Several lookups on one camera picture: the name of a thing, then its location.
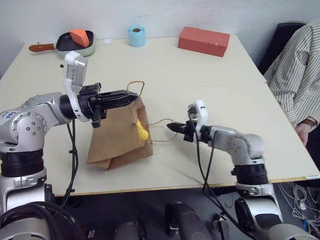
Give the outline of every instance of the table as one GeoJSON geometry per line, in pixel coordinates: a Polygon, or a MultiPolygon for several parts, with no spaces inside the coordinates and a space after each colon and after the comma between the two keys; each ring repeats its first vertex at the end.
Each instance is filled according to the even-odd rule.
{"type": "MultiPolygon", "coordinates": [[[[242,133],[254,133],[265,142],[265,164],[272,182],[314,178],[319,171],[235,35],[225,57],[176,48],[177,38],[150,38],[143,48],[97,41],[88,57],[86,85],[101,82],[102,90],[125,89],[129,81],[145,81],[142,100],[149,122],[171,118],[187,120],[187,106],[202,99],[208,108],[208,124],[242,133]]],[[[0,109],[15,108],[35,94],[64,92],[63,60],[57,52],[31,53],[25,45],[0,81],[0,109]]],[[[202,183],[194,143],[178,135],[171,143],[154,143],[154,155],[105,172],[86,165],[92,136],[88,122],[76,123],[80,165],[74,195],[199,187],[202,183]]],[[[152,126],[151,136],[168,139],[173,133],[165,123],[152,126]]],[[[66,126],[46,135],[44,162],[47,182],[61,196],[71,175],[71,141],[66,126]]],[[[210,148],[201,144],[202,164],[210,148]]],[[[225,152],[215,151],[209,176],[212,186],[232,186],[233,165],[225,152]]]]}

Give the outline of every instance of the person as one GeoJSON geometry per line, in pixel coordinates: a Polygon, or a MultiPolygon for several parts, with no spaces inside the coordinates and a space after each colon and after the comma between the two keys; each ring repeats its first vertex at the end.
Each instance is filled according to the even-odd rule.
{"type": "Polygon", "coordinates": [[[320,19],[298,29],[263,76],[306,146],[320,122],[320,19]]]}

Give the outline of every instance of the brown paper bag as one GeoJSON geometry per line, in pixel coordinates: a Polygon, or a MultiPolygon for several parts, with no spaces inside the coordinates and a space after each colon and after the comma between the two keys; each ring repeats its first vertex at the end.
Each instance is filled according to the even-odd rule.
{"type": "Polygon", "coordinates": [[[94,128],[87,164],[114,169],[153,155],[149,123],[141,98],[128,106],[109,109],[99,128],[94,128]],[[147,141],[141,140],[137,121],[149,133],[147,141]]]}

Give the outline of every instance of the tape roll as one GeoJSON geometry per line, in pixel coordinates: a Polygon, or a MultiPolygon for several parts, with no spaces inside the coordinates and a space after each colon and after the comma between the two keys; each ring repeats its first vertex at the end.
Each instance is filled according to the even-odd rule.
{"type": "Polygon", "coordinates": [[[142,26],[133,26],[128,29],[129,45],[135,48],[146,44],[145,29],[142,26]]]}

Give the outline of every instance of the yellow object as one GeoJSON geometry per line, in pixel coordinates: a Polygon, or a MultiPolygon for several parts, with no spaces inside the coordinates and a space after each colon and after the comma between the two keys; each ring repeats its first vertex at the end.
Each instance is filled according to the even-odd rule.
{"type": "Polygon", "coordinates": [[[136,123],[136,126],[138,127],[138,132],[139,132],[139,137],[141,140],[148,140],[149,138],[149,133],[144,130],[144,128],[142,127],[140,121],[138,120],[138,122],[136,123]]]}

